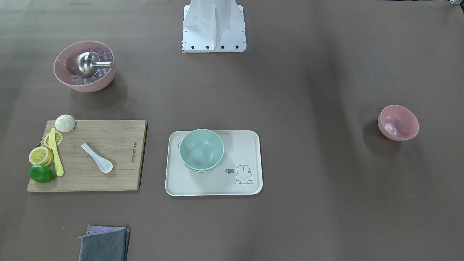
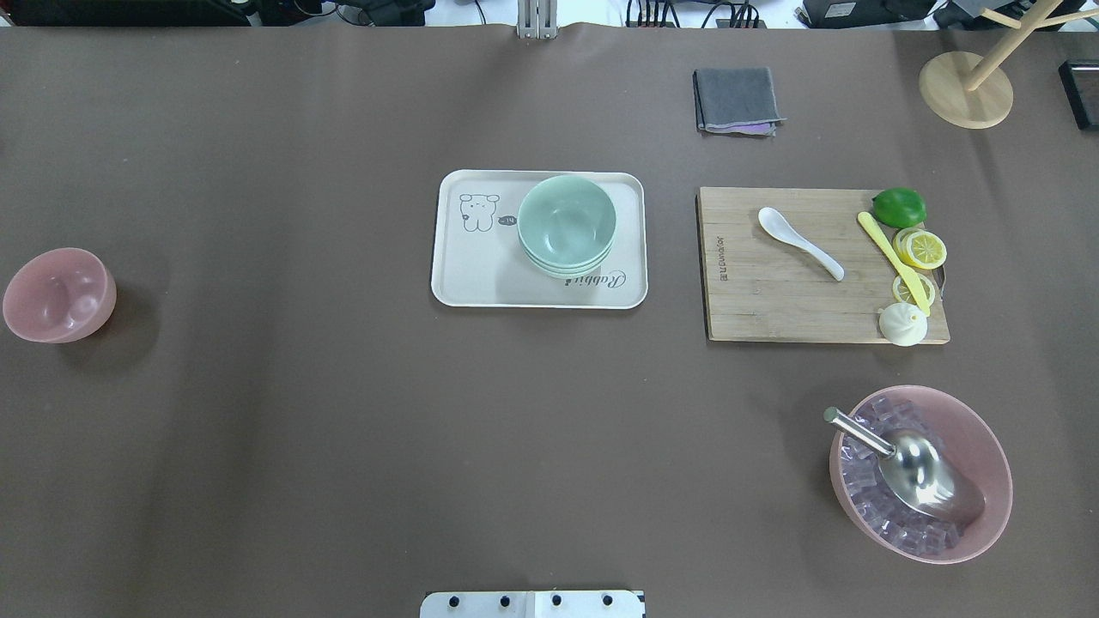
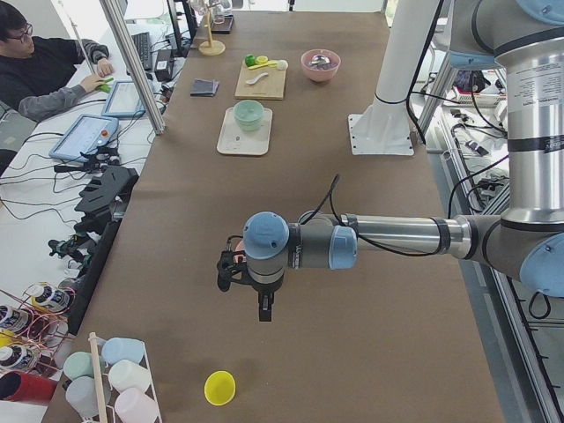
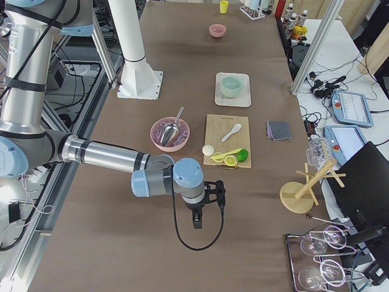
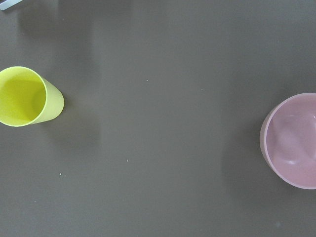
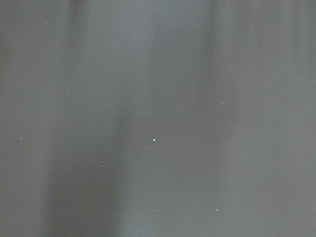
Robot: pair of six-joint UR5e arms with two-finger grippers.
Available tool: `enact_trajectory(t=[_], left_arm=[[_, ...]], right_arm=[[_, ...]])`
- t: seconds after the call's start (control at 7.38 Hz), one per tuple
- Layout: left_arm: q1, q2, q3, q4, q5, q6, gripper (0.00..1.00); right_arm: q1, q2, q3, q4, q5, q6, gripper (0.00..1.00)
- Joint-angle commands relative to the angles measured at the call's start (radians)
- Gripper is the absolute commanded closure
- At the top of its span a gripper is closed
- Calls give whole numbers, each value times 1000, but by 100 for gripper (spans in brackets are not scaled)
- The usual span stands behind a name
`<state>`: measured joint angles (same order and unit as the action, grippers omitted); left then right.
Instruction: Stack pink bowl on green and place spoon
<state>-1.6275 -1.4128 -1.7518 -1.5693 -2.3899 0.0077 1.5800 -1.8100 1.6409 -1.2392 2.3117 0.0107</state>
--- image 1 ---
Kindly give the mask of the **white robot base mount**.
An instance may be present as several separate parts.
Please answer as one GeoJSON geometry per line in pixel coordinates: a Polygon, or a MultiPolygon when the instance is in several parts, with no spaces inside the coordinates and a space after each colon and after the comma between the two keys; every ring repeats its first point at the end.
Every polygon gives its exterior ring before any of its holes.
{"type": "Polygon", "coordinates": [[[247,49],[245,17],[235,0],[192,0],[183,8],[184,53],[237,53],[247,49]]]}

